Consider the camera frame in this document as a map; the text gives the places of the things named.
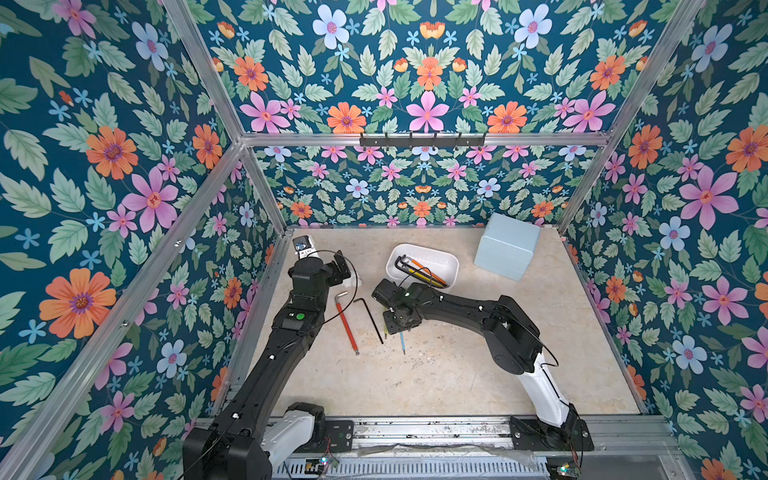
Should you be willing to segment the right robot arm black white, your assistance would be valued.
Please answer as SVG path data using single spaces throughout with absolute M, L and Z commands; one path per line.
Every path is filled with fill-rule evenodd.
M 383 306 L 383 319 L 391 334 L 412 330 L 425 321 L 439 321 L 484 338 L 494 363 L 518 378 L 535 408 L 534 419 L 509 418 L 516 448 L 593 448 L 586 422 L 550 375 L 557 362 L 546 359 L 540 330 L 513 298 L 474 300 L 421 283 L 401 287 L 387 279 L 379 282 L 372 297 Z

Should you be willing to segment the pale blue stacked box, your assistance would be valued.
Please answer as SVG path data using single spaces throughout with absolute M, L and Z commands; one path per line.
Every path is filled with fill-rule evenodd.
M 520 281 L 533 260 L 540 233 L 539 226 L 494 213 L 480 238 L 474 265 Z

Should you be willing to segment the white plastic storage tray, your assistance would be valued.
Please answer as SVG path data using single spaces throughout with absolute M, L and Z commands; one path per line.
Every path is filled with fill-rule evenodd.
M 457 281 L 460 262 L 455 255 L 419 245 L 401 243 L 392 250 L 389 259 L 386 262 L 385 273 L 390 280 L 402 287 L 422 282 L 406 276 L 395 268 L 395 259 L 399 256 L 405 256 L 407 262 L 408 258 L 415 259 L 425 267 L 428 267 L 434 274 L 442 278 L 448 284 L 446 288 L 434 288 L 450 291 Z

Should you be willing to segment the thin black hex key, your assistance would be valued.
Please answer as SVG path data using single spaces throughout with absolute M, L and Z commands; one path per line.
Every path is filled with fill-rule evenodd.
M 355 322 L 359 324 L 366 333 L 369 333 L 373 342 L 376 345 L 383 345 L 384 335 L 377 324 L 376 318 L 374 317 L 368 302 L 364 298 L 355 299 L 352 302 L 352 311 Z

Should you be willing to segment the orange handled hex key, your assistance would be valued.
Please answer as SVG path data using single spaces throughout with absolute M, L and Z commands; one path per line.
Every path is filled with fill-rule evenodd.
M 438 285 L 440 288 L 446 288 L 448 284 L 439 276 L 434 274 L 428 267 L 425 267 L 413 258 L 408 258 L 409 264 L 423 276 L 428 277 L 430 282 L 434 285 Z

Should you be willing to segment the aluminium frame post back right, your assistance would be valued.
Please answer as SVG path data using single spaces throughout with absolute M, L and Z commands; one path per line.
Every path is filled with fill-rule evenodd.
M 565 209 L 565 213 L 557 224 L 557 230 L 560 236 L 565 236 L 567 234 L 569 226 L 574 221 L 577 213 L 582 208 L 592 188 L 605 169 L 605 165 L 609 160 L 609 157 L 616 149 L 615 140 L 615 132 L 609 131 L 606 143 L 597 150 L 597 153 L 590 162 L 589 167 L 586 169 L 584 175 L 582 176 L 578 187 L 570 197 L 569 204 Z

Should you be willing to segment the aluminium frame post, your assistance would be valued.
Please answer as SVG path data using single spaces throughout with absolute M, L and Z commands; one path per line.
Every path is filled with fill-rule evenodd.
M 615 132 L 609 131 L 606 143 L 597 150 L 597 153 L 590 162 L 589 167 L 586 169 L 584 175 L 582 176 L 578 187 L 570 197 L 569 204 L 565 209 L 565 213 L 557 224 L 557 230 L 560 236 L 565 236 L 567 234 L 569 226 L 574 221 L 577 213 L 582 208 L 592 188 L 605 169 L 605 165 L 609 160 L 609 157 L 616 149 L 615 140 Z
M 267 176 L 261 169 L 258 159 L 252 147 L 244 147 L 245 160 L 243 161 L 247 174 L 254 185 L 256 196 L 261 201 L 266 212 L 267 218 L 272 224 L 276 234 L 280 237 L 285 235 L 287 224 L 282 217 L 278 207 L 277 200 L 268 183 Z

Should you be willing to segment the aluminium frame post back left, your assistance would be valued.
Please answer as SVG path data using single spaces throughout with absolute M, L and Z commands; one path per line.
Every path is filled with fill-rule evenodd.
M 267 176 L 261 169 L 258 159 L 252 147 L 244 147 L 245 160 L 243 161 L 247 174 L 254 185 L 256 196 L 261 201 L 266 212 L 267 218 L 272 224 L 276 234 L 280 237 L 285 235 L 287 224 L 282 217 L 278 207 L 277 200 L 268 183 Z

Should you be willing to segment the large black hex key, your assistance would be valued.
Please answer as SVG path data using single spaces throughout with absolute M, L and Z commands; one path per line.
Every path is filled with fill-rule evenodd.
M 395 259 L 395 268 L 404 273 L 406 276 L 410 278 L 414 278 L 416 280 L 421 281 L 422 283 L 425 283 L 427 285 L 430 285 L 432 287 L 439 287 L 438 285 L 434 285 L 430 282 L 428 277 L 423 276 L 420 272 L 415 270 L 406 260 L 405 256 L 399 256 Z

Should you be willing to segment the black hook rail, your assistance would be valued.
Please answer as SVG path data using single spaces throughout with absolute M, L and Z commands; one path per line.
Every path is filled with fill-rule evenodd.
M 479 147 L 487 143 L 484 134 L 445 134 L 445 133 L 408 133 L 408 134 L 361 134 L 361 147 L 385 147 L 408 149 L 413 147 L 436 147 L 454 149 L 459 147 Z

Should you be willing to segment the red handled hex key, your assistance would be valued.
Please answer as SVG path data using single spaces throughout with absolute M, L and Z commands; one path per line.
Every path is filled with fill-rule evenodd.
M 351 348 L 352 348 L 353 352 L 355 353 L 355 355 L 359 356 L 360 355 L 359 347 L 357 345 L 357 342 L 356 342 L 356 339 L 354 337 L 354 334 L 353 334 L 353 332 L 351 330 L 349 322 L 348 322 L 348 320 L 347 320 L 347 318 L 345 316 L 345 313 L 344 313 L 346 307 L 343 307 L 342 306 L 342 302 L 341 302 L 341 299 L 343 297 L 347 296 L 348 294 L 349 294 L 348 291 L 342 291 L 342 292 L 336 294 L 334 296 L 334 304 L 336 306 L 339 319 L 342 321 L 342 325 L 344 327 L 346 336 L 347 336 L 347 338 L 348 338 L 348 340 L 350 342 Z

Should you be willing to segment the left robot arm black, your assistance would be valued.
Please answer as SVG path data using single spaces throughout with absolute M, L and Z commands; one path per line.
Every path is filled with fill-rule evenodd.
M 325 322 L 329 290 L 353 272 L 354 265 L 341 251 L 329 263 L 308 256 L 289 269 L 292 290 L 256 365 L 211 426 L 195 428 L 185 439 L 183 479 L 272 477 L 282 461 L 262 447 L 270 414 Z

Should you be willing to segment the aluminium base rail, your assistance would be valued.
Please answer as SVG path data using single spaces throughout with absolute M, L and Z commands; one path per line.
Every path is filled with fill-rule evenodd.
M 574 446 L 548 450 L 506 416 L 351 418 L 348 452 L 296 453 L 278 479 L 692 479 L 659 416 L 587 415 Z

